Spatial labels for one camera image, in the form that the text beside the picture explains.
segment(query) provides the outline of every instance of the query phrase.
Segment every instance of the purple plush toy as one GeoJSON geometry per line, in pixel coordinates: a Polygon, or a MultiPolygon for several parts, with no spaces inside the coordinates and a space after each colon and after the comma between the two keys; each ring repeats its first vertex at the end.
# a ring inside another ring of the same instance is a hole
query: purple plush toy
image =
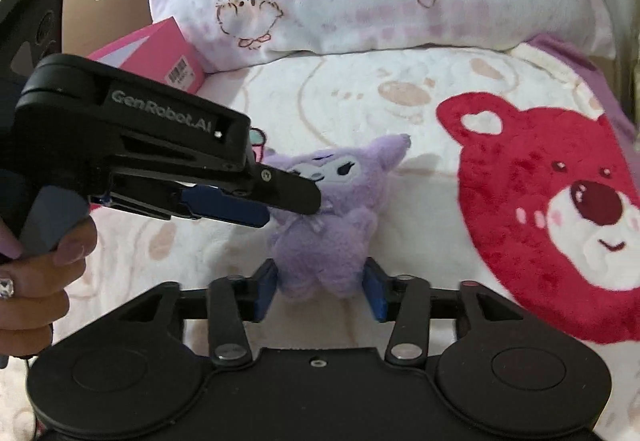
{"type": "Polygon", "coordinates": [[[365,148],[323,150],[297,157],[267,153],[264,163],[318,184],[322,206],[313,216],[271,210],[278,226],[271,256],[280,288],[304,300],[323,286],[338,297],[361,287],[369,241],[385,202],[388,173],[411,146],[407,135],[380,137],[365,148]]]}

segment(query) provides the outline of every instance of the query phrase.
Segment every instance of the finger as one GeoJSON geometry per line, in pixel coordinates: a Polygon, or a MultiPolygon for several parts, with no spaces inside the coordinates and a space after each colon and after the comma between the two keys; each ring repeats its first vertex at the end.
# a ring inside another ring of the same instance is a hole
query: finger
{"type": "Polygon", "coordinates": [[[52,254],[10,262],[0,267],[0,278],[14,281],[14,298],[43,298],[62,291],[84,275],[84,259],[54,266],[52,254]]]}
{"type": "Polygon", "coordinates": [[[22,254],[22,244],[15,238],[14,233],[0,219],[0,253],[10,259],[18,259],[22,254]]]}
{"type": "Polygon", "coordinates": [[[94,251],[97,243],[98,232],[94,220],[87,217],[62,238],[53,255],[53,262],[62,266],[84,259],[94,251]]]}
{"type": "Polygon", "coordinates": [[[44,298],[9,298],[0,301],[0,329],[39,329],[60,320],[69,311],[64,291],[44,298]]]}
{"type": "Polygon", "coordinates": [[[0,353],[13,357],[36,355],[45,347],[49,347],[52,339],[49,326],[28,331],[0,329],[0,353]]]}

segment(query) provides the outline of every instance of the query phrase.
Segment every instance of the red bear print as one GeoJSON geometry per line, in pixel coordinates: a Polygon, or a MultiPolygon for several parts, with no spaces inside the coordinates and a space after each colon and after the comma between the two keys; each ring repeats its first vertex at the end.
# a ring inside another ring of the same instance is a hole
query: red bear print
{"type": "Polygon", "coordinates": [[[436,111],[462,145],[474,246],[523,307],[585,341],[640,341],[640,202],[605,116],[468,92],[436,111]],[[491,116],[498,129],[478,131],[491,116]]]}

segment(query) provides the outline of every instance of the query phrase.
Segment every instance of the barcode label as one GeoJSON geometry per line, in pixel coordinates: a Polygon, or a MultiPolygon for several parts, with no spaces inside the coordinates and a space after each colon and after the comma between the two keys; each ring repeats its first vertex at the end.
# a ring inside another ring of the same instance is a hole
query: barcode label
{"type": "Polygon", "coordinates": [[[184,56],[180,57],[174,68],[164,78],[167,84],[180,90],[188,90],[195,79],[196,75],[184,56]]]}

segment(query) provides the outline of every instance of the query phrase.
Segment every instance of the bear's eye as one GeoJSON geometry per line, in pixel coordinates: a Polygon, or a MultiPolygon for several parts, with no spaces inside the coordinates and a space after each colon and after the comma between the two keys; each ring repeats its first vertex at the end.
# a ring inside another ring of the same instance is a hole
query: bear's eye
{"type": "Polygon", "coordinates": [[[351,171],[351,168],[353,168],[354,164],[355,163],[349,161],[342,166],[338,166],[338,169],[336,170],[336,172],[338,172],[338,176],[346,176],[351,171]]]}
{"type": "Polygon", "coordinates": [[[553,170],[555,170],[556,172],[566,172],[566,164],[564,164],[562,161],[554,161],[553,163],[551,163],[551,168],[553,168],[553,170]]]}

